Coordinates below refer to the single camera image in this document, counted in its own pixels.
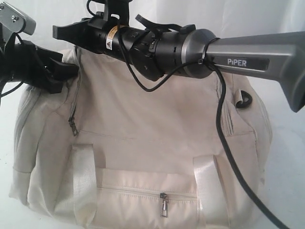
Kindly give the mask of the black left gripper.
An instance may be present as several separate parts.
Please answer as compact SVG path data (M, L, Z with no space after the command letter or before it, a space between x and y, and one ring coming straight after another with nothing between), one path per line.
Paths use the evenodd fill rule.
M63 84L79 71L77 65L65 63L62 58L62 53L43 49L30 41L6 42L0 53L0 82L24 82L58 94Z

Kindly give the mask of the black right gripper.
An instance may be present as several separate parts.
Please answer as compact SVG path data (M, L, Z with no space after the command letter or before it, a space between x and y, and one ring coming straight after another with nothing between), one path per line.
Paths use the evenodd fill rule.
M82 47L95 54L125 56L126 45L123 35L126 25L120 19L84 18L66 26L52 27L53 38Z

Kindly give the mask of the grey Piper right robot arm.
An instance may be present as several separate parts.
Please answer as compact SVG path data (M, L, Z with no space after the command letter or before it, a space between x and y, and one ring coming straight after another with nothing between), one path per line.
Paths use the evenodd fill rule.
M120 60L153 82L171 75L203 79L215 71L276 81L292 111L304 107L304 32L218 38L194 25L143 24L141 30L94 17L54 26L53 37Z

